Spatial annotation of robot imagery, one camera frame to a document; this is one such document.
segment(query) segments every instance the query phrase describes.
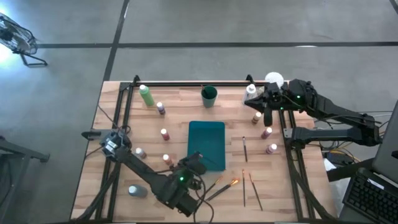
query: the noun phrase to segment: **green cup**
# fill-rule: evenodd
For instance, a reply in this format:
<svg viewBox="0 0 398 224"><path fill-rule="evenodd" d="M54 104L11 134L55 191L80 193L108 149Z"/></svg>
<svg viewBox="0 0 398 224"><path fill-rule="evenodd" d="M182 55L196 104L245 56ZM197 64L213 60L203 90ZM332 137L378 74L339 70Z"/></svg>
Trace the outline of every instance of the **green cup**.
<svg viewBox="0 0 398 224"><path fill-rule="evenodd" d="M203 106L205 108L211 108L217 98L217 89L213 86L205 86L201 90L201 99L203 100Z"/></svg>

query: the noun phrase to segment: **concrete floor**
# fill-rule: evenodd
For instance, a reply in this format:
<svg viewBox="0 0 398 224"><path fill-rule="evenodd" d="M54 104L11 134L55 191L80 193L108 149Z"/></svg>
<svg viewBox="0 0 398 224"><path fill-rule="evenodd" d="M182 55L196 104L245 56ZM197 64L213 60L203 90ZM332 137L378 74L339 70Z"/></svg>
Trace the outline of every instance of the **concrete floor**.
<svg viewBox="0 0 398 224"><path fill-rule="evenodd" d="M0 12L40 44L110 44L123 1L5 0ZM397 21L388 0L131 0L120 43L398 41ZM80 133L92 124L110 51L39 49L49 66L27 68L0 46L0 135L51 153L48 163L31 163L10 220L68 220L87 145ZM348 109L391 110L397 58L398 47L119 49L110 80L263 79L277 71L311 80ZM349 149L367 159L377 148Z"/></svg>

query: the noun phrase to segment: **wooden table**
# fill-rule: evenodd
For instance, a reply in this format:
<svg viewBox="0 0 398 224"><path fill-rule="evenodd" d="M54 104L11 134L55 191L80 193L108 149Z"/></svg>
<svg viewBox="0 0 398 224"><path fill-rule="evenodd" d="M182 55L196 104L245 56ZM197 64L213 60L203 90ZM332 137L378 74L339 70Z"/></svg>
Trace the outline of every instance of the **wooden table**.
<svg viewBox="0 0 398 224"><path fill-rule="evenodd" d="M116 106L120 82L105 82L99 98L99 105L112 118ZM254 179L264 211L259 208L254 190L246 176L246 207L243 207L243 185L238 183L211 201L215 209L214 222L272 222L296 221L294 200L287 168L284 142L280 134L280 123L277 113L274 114L274 132L266 140L260 138L264 130L262 122L253 125L251 119L255 111L243 106L244 87L217 87L218 98L215 106L203 107L200 87L152 87L150 90L155 101L163 102L166 115L161 116L155 106L147 107L143 102L138 88L134 89L129 116L132 128L129 137L133 149L143 148L148 157L145 162L154 170L164 170L167 166L162 155L171 155L174 161L187 155L188 124L190 121L223 121L225 123L226 170L208 172L203 175L207 186L210 186L221 174L222 181L210 194L229 183L232 178L242 176L242 169L250 172ZM295 113L297 126L314 127L313 119L305 113ZM93 128L109 129L111 122L97 110ZM164 141L160 130L166 128L170 140ZM246 137L248 163L244 160L242 136ZM275 143L278 150L272 155L264 153L265 148ZM98 147L98 141L89 143L87 153ZM307 146L303 150L310 188L326 210L335 215L331 191L326 176L323 159L319 148ZM91 203L98 193L101 183L105 158L100 152L88 157L84 163L80 184L76 194L72 217L76 218ZM185 217L176 210L171 210L158 202L153 194L147 198L129 196L127 188L131 184L140 184L149 189L142 179L126 166L122 166L118 185L118 194L114 209L114 222L192 222L192 217ZM305 217L307 214L305 199L300 190L300 198ZM108 199L104 210L108 210ZM208 221L211 210L202 205L197 213L197 221Z"/></svg>

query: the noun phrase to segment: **paintbrush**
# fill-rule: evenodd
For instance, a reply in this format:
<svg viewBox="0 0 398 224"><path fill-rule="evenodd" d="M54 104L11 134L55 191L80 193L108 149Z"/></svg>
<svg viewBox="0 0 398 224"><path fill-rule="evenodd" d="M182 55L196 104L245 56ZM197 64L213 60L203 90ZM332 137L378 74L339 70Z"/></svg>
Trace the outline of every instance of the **paintbrush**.
<svg viewBox="0 0 398 224"><path fill-rule="evenodd" d="M253 179L251 178L251 174L250 173L249 173L249 177L250 177L251 184L253 185L254 193L256 193L256 197L257 197L257 200L259 201L259 205L260 205L260 208L261 208L261 211L262 211L262 206L261 206L259 194L257 194L256 186L254 185L254 182L253 182Z"/></svg>
<svg viewBox="0 0 398 224"><path fill-rule="evenodd" d="M243 182L243 206L246 207L246 193L244 189L244 169L242 169L242 182Z"/></svg>
<svg viewBox="0 0 398 224"><path fill-rule="evenodd" d="M243 140L244 158L245 158L246 162L248 162L248 152L246 152L246 138L243 136L242 140Z"/></svg>
<svg viewBox="0 0 398 224"><path fill-rule="evenodd" d="M239 179L233 179L231 183L225 185L222 189L217 190L216 193L214 193L212 196L208 197L206 200L210 201L211 199L217 197L219 194L223 193L226 191L226 189L230 188L232 185L237 184L239 182Z"/></svg>
<svg viewBox="0 0 398 224"><path fill-rule="evenodd" d="M209 94L207 93L207 91L205 90L205 87L203 86L203 85L200 85L201 86L201 90L204 92L204 94L205 94L205 98L206 99L208 99L209 98Z"/></svg>
<svg viewBox="0 0 398 224"><path fill-rule="evenodd" d="M206 190L206 194L223 178L223 176L221 175L216 182L214 182L214 184L212 184L207 190Z"/></svg>

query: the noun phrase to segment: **teal tray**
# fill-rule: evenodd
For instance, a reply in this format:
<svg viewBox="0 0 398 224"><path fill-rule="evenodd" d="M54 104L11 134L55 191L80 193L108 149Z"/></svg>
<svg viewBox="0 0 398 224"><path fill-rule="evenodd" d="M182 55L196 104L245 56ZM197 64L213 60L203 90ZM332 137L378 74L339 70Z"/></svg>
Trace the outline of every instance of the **teal tray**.
<svg viewBox="0 0 398 224"><path fill-rule="evenodd" d="M225 124L219 121L191 121L188 133L188 156L203 155L201 163L210 171L225 170Z"/></svg>

